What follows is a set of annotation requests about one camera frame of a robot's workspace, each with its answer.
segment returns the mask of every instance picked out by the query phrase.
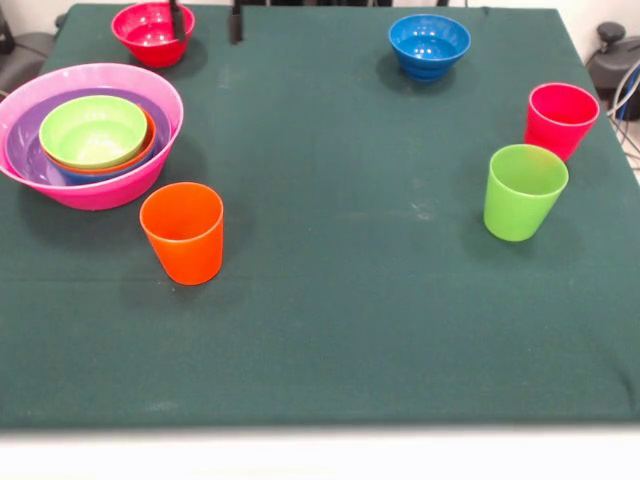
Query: pink cup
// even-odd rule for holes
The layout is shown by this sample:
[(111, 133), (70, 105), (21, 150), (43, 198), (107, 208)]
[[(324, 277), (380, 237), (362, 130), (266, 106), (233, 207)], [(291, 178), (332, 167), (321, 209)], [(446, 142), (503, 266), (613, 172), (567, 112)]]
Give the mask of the pink cup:
[(529, 95), (524, 143), (551, 150), (566, 162), (599, 114), (598, 100), (582, 88), (566, 83), (538, 85)]

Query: red bowl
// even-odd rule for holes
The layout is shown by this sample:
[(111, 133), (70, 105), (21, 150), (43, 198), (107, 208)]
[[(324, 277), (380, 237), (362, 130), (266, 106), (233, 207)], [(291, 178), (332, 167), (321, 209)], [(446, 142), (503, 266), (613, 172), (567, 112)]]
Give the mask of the red bowl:
[(138, 3), (113, 17), (111, 31), (140, 62), (153, 68), (178, 63), (196, 25), (193, 12), (180, 5), (186, 40), (174, 37), (168, 2)]

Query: cup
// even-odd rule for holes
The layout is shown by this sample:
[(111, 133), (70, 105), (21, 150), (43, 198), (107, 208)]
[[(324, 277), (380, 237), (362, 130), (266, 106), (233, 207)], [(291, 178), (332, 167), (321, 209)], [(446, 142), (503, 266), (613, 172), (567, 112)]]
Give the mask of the cup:
[(531, 238), (560, 193), (569, 171), (553, 152), (534, 145), (509, 145), (491, 157), (484, 224), (509, 242)]
[(173, 183), (140, 208), (140, 224), (169, 277), (182, 285), (211, 280), (222, 266), (220, 196), (206, 185)]
[(586, 90), (566, 83), (538, 85), (529, 95), (524, 143), (551, 150), (567, 161), (600, 114)]

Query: bowl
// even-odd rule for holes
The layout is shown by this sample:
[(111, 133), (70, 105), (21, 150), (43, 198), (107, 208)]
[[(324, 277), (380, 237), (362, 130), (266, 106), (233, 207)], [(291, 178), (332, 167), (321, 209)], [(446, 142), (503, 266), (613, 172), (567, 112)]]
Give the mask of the bowl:
[(80, 170), (73, 167), (68, 167), (64, 164), (58, 163), (55, 158), (48, 157), (54, 167), (62, 174), (63, 177), (68, 179), (67, 184), (70, 185), (84, 185), (85, 183), (100, 182), (102, 180), (108, 180), (110, 178), (117, 177), (129, 170), (134, 169), (140, 163), (144, 163), (150, 160), (153, 156), (154, 145), (156, 142), (156, 126), (153, 122), (153, 118), (147, 112), (143, 110), (149, 128), (147, 134), (142, 142), (142, 147), (137, 155), (127, 160), (124, 163), (116, 165), (115, 167), (96, 169), (96, 170)]
[(113, 17), (111, 31), (140, 62), (153, 68), (174, 65), (184, 55), (196, 25), (193, 12), (180, 5), (186, 40), (174, 37), (168, 2), (139, 3)]
[(44, 117), (58, 105), (74, 98), (86, 95), (114, 95), (126, 98), (144, 109), (153, 118), (156, 127), (156, 146), (154, 153), (159, 152), (169, 142), (171, 124), (162, 109), (142, 95), (115, 88), (84, 88), (54, 95), (37, 105), (34, 105), (9, 129), (4, 144), (4, 153), (11, 167), (24, 179), (44, 185), (74, 185), (68, 178), (54, 168), (53, 162), (47, 157), (40, 146), (38, 131)]
[(49, 112), (40, 126), (40, 145), (59, 163), (83, 170), (109, 168), (138, 154), (147, 128), (135, 103), (89, 95)]
[(160, 75), (120, 63), (90, 63), (61, 68), (22, 85), (0, 102), (0, 145), (20, 116), (34, 105), (61, 93), (96, 87), (129, 90), (156, 103), (171, 122), (171, 137), (151, 160), (118, 177), (87, 185), (44, 185), (19, 175), (4, 150), (0, 171), (13, 180), (80, 210), (105, 210), (129, 203), (157, 180), (184, 122), (180, 94)]
[(405, 73), (419, 82), (442, 78), (471, 46), (471, 34), (441, 15), (411, 15), (389, 29), (389, 41)]

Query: blue bowl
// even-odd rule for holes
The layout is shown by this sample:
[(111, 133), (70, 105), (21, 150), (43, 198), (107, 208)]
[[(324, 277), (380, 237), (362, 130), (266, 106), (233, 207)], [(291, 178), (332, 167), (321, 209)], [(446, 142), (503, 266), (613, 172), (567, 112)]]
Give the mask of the blue bowl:
[[(149, 160), (151, 160), (155, 154), (157, 154), (162, 148), (158, 149), (158, 143), (159, 141), (156, 138), (156, 141), (153, 145), (153, 147), (151, 147), (151, 151), (144, 156), (142, 159), (140, 159), (139, 162), (136, 162), (134, 165), (131, 165), (130, 167), (127, 168), (123, 168), (122, 170), (118, 170), (117, 172), (112, 172), (112, 173), (77, 173), (77, 172), (71, 172), (69, 170), (66, 170), (58, 165), (56, 165), (54, 162), (51, 162), (51, 165), (53, 165), (53, 167), (58, 170), (58, 172), (60, 173), (60, 175), (62, 175), (65, 180), (66, 180), (66, 184), (67, 185), (86, 185), (87, 183), (96, 183), (96, 182), (102, 182), (104, 180), (109, 180), (111, 178), (116, 178), (120, 175), (124, 175), (127, 172), (130, 172), (131, 170), (133, 170), (134, 168), (138, 168), (140, 165), (147, 163)], [(30, 146), (31, 148), (42, 148), (40, 146), (40, 142), (33, 142)]]
[(391, 25), (389, 41), (405, 73), (429, 83), (442, 78), (467, 53), (471, 34), (447, 17), (411, 15)]

